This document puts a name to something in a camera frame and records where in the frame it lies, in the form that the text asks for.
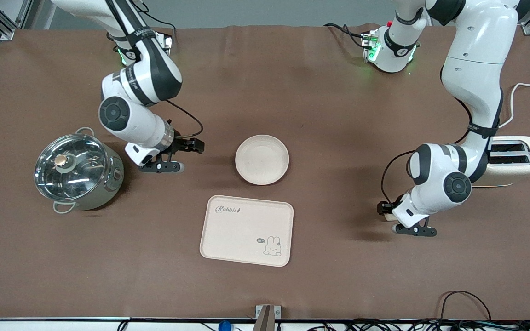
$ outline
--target stainless steel pot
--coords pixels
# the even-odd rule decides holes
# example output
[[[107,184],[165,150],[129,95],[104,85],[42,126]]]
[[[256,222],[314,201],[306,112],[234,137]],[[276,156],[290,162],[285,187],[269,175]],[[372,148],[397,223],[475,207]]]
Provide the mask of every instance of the stainless steel pot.
[[[82,133],[85,130],[91,135]],[[36,188],[54,201],[52,209],[59,214],[105,205],[123,180],[122,159],[97,140],[91,128],[53,141],[40,153],[34,171]],[[68,209],[61,211],[60,206]]]

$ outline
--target white tray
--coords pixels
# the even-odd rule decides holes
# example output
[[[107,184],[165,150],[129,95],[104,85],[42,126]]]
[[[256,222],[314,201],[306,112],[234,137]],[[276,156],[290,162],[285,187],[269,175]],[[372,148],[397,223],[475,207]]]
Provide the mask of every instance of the white tray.
[[[289,203],[215,195],[208,201],[200,253],[282,267],[290,260],[293,222]]]

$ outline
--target blue object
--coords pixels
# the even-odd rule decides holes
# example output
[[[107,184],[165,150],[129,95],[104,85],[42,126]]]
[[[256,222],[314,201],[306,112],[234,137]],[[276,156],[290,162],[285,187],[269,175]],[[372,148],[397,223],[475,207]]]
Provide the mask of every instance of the blue object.
[[[232,324],[227,320],[223,320],[218,324],[218,331],[232,331]]]

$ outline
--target white plate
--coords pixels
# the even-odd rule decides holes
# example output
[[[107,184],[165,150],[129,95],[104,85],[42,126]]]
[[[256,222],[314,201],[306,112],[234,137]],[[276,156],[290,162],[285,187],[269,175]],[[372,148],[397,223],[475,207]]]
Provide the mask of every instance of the white plate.
[[[268,185],[277,182],[286,173],[290,155],[282,141],[259,134],[240,144],[234,163],[240,176],[247,182]]]
[[[208,201],[200,253],[215,260],[285,266],[293,221],[289,203],[215,195]]]

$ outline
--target brown table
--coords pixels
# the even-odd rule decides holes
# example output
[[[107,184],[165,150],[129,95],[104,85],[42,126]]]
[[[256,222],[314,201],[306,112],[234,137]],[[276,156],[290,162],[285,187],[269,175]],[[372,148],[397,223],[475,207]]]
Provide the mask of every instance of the brown table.
[[[274,303],[285,318],[421,318],[464,289],[495,319],[530,319],[530,179],[436,214],[434,238],[393,234],[375,211],[391,157],[465,131],[465,111],[439,81],[454,32],[427,28],[414,62],[385,74],[328,28],[178,31],[174,101],[204,122],[206,152],[178,154],[187,167],[173,176],[138,172],[98,122],[101,79],[120,67],[105,32],[18,30],[0,45],[0,316],[244,317]],[[502,74],[505,116],[516,82],[530,82],[530,36],[518,32]],[[500,134],[530,135],[530,89],[515,103]],[[152,110],[196,130],[168,103]],[[80,126],[120,153],[126,181],[102,209],[56,215],[32,171],[48,143]],[[235,171],[236,148],[255,134],[290,151],[277,184],[252,186]],[[402,159],[386,190],[410,186]],[[215,194],[291,203],[289,264],[201,257]],[[445,316],[484,317],[461,296]]]

